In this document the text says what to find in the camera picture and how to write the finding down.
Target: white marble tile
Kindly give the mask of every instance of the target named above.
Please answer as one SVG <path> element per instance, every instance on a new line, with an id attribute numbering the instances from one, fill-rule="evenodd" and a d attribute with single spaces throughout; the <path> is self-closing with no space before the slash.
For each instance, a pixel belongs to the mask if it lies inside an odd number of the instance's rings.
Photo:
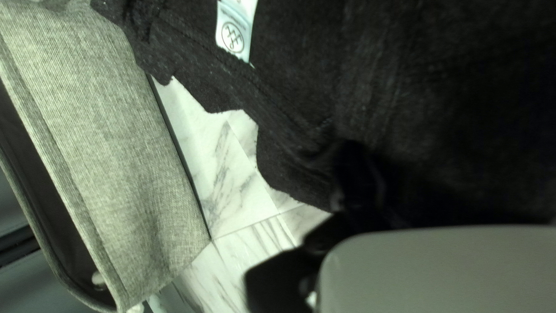
<path id="1" fill-rule="evenodd" d="M 271 217 L 215 240 L 230 282 L 245 305 L 244 274 L 278 253 L 294 248 L 292 235 L 280 216 Z"/>
<path id="2" fill-rule="evenodd" d="M 307 233 L 312 231 L 331 215 L 331 213 L 317 209 L 308 204 L 304 204 L 289 210 L 288 212 L 282 213 L 280 216 L 290 230 L 294 239 L 294 244 L 299 246 L 302 244 L 303 238 Z"/>
<path id="3" fill-rule="evenodd" d="M 203 313 L 246 313 L 241 295 L 212 243 L 173 284 L 178 293 L 187 294 L 187 300 Z"/>
<path id="4" fill-rule="evenodd" d="M 259 127 L 243 110 L 230 111 L 230 115 L 227 119 L 230 128 L 240 142 L 247 158 L 249 158 L 254 168 L 257 168 L 256 150 L 257 131 Z M 266 181 L 265 188 L 280 213 L 289 211 L 303 204 L 294 200 L 287 193 L 271 188 Z"/>
<path id="5" fill-rule="evenodd" d="M 266 182 L 231 131 L 231 112 L 207 113 L 176 80 L 155 84 L 213 238 L 277 215 Z"/>
<path id="6" fill-rule="evenodd" d="M 227 119 L 247 158 L 257 168 L 257 132 L 259 130 L 257 123 L 243 110 L 230 111 Z"/>

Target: black fabric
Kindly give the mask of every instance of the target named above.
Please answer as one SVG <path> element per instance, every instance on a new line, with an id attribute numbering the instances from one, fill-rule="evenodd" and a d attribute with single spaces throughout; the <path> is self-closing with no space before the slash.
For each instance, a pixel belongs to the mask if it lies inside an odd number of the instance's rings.
<path id="1" fill-rule="evenodd" d="M 259 0 L 254 68 L 216 46 L 216 1 L 91 6 L 160 83 L 175 76 L 211 113 L 244 109 L 261 174 L 295 199 L 329 209 L 348 139 L 411 226 L 556 212 L 554 1 Z"/>
<path id="2" fill-rule="evenodd" d="M 38 227 L 33 231 L 46 243 L 43 251 L 63 271 L 62 283 L 70 290 L 80 290 L 82 297 L 90 297 L 115 310 L 110 292 L 96 290 L 91 281 L 97 271 L 95 263 L 1 80 L 0 152 L 0 157 L 9 163 L 18 189 L 29 202 L 32 211 L 27 213 Z"/>

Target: white label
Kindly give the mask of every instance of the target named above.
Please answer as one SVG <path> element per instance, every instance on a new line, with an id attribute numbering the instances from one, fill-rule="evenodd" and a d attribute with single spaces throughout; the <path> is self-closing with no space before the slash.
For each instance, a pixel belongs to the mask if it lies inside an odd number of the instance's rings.
<path id="1" fill-rule="evenodd" d="M 216 44 L 245 62 L 249 62 L 256 6 L 257 0 L 218 1 Z"/>

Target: gray cushion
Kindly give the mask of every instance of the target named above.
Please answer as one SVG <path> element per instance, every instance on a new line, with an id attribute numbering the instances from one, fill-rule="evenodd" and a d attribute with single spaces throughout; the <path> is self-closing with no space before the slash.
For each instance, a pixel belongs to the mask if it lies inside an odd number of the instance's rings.
<path id="1" fill-rule="evenodd" d="M 124 312 L 177 276 L 209 234 L 121 30 L 88 1 L 57 8 L 0 0 L 0 79 L 115 306 L 68 283 L 49 240 L 60 235 L 41 225 L 5 159 L 2 168 L 58 278 L 90 307 Z"/>

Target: floor tile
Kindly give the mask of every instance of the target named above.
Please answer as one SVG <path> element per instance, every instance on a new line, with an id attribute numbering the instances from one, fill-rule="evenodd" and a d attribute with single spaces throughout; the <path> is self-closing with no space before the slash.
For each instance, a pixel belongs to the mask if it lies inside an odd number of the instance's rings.
<path id="1" fill-rule="evenodd" d="M 227 121 L 231 111 L 207 113 L 176 80 L 155 84 L 213 238 L 277 215 L 266 182 Z"/>
<path id="2" fill-rule="evenodd" d="M 255 168 L 257 168 L 256 150 L 257 131 L 259 127 L 243 110 L 230 111 L 227 120 L 230 124 L 230 128 L 236 135 L 241 147 L 247 155 L 247 158 L 249 158 L 249 161 Z M 271 188 L 266 181 L 264 183 L 270 198 L 280 213 L 302 205 L 301 202 L 294 200 L 287 193 Z"/>
<path id="3" fill-rule="evenodd" d="M 212 243 L 173 284 L 203 313 L 245 313 L 237 288 Z"/>
<path id="4" fill-rule="evenodd" d="M 331 213 L 317 209 L 308 204 L 303 204 L 288 212 L 282 213 L 280 216 L 292 234 L 294 244 L 299 246 L 302 244 L 305 235 L 328 219 Z"/>
<path id="5" fill-rule="evenodd" d="M 278 253 L 294 248 L 283 219 L 275 216 L 215 240 L 215 246 L 230 275 L 230 282 L 245 305 L 244 274 L 251 267 Z"/>

